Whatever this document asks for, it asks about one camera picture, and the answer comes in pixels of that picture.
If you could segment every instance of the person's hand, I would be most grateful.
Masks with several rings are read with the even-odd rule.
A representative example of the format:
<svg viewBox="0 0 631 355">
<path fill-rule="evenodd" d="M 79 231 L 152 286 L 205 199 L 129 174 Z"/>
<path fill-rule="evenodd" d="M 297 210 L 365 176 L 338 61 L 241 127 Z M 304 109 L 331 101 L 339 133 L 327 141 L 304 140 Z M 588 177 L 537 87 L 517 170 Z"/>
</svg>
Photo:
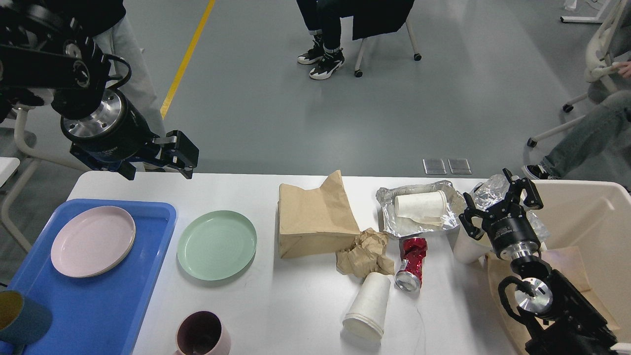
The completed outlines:
<svg viewBox="0 0 631 355">
<path fill-rule="evenodd" d="M 631 61 L 629 62 L 620 62 L 614 65 L 614 68 L 618 68 L 618 74 L 622 75 L 624 79 L 631 78 Z"/>
</svg>

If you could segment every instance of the yellow floor line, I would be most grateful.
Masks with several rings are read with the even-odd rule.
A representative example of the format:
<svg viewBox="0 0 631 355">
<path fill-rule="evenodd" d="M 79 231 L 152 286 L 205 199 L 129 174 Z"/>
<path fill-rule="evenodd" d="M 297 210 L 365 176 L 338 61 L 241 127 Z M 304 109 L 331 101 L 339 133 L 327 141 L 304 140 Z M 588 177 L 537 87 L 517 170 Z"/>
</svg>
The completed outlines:
<svg viewBox="0 0 631 355">
<path fill-rule="evenodd" d="M 206 20 L 208 20 L 208 15 L 210 15 L 210 11 L 213 9 L 215 5 L 215 0 L 209 0 L 206 10 L 204 11 L 204 15 L 201 17 L 199 21 L 197 30 L 195 30 L 195 34 L 191 39 L 191 43 L 189 44 L 188 49 L 186 49 L 186 53 L 184 54 L 184 58 L 182 58 L 182 62 L 180 63 L 180 67 L 177 69 L 177 73 L 175 74 L 175 78 L 171 83 L 171 87 L 168 89 L 167 97 L 162 102 L 162 107 L 160 108 L 160 114 L 162 114 L 162 119 L 167 115 L 168 108 L 171 106 L 171 101 L 173 101 L 173 97 L 175 96 L 175 92 L 177 91 L 177 87 L 180 86 L 180 81 L 184 76 L 184 72 L 186 71 L 186 67 L 189 65 L 189 61 L 195 51 L 195 46 L 199 40 L 199 36 L 201 36 L 201 32 L 204 30 L 204 26 L 206 25 Z"/>
</svg>

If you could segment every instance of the pink plate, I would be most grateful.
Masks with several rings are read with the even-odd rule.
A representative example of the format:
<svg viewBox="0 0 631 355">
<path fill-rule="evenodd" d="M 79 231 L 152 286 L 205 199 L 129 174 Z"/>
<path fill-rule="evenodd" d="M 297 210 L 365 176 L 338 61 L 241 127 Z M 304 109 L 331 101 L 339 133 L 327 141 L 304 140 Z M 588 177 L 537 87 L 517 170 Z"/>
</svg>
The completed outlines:
<svg viewBox="0 0 631 355">
<path fill-rule="evenodd" d="M 131 250 L 136 224 L 120 207 L 91 208 L 71 219 L 50 249 L 52 265 L 69 277 L 91 277 L 109 271 Z"/>
</svg>

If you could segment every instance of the brown paper bag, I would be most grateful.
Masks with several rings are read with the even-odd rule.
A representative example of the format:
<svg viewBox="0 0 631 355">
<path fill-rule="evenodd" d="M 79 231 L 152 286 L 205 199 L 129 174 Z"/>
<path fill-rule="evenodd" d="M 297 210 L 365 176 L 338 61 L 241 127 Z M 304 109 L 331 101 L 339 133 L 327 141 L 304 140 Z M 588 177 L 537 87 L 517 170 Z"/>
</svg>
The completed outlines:
<svg viewBox="0 0 631 355">
<path fill-rule="evenodd" d="M 313 190 L 281 184 L 278 218 L 281 258 L 345 250 L 360 233 L 339 170 Z"/>
</svg>

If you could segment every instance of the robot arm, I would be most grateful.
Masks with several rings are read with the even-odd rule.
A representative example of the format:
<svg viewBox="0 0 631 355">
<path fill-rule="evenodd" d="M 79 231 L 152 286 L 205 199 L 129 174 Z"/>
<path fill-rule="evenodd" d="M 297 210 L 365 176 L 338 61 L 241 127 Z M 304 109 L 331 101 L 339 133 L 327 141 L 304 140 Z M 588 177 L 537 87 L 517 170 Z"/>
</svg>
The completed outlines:
<svg viewBox="0 0 631 355">
<path fill-rule="evenodd" d="M 540 258 L 541 243 L 521 205 L 525 191 L 527 207 L 543 208 L 535 185 L 527 178 L 513 179 L 507 169 L 503 172 L 510 182 L 504 199 L 482 211 L 465 193 L 467 208 L 459 218 L 469 237 L 479 240 L 487 233 L 495 254 L 510 261 L 510 268 L 520 276 L 506 277 L 498 292 L 508 315 L 528 329 L 532 339 L 526 343 L 526 351 L 530 355 L 616 354 L 610 348 L 617 340 L 607 328 L 607 321 L 563 274 Z M 482 219 L 482 230 L 473 225 L 472 217 Z M 511 284 L 517 286 L 514 297 L 518 314 L 506 295 Z M 535 318 L 553 324 L 543 329 Z"/>
<path fill-rule="evenodd" d="M 93 170 L 118 172 L 132 180 L 131 162 L 177 169 L 187 179 L 199 150 L 181 131 L 159 137 L 118 90 L 132 68 L 121 57 L 104 54 L 75 19 L 43 6 L 0 1 L 0 114 L 12 107 L 44 105 L 33 89 L 53 92 L 52 108 L 70 152 Z M 128 67 L 125 77 L 110 77 L 111 61 Z M 117 80 L 106 87 L 110 80 Z"/>
</svg>

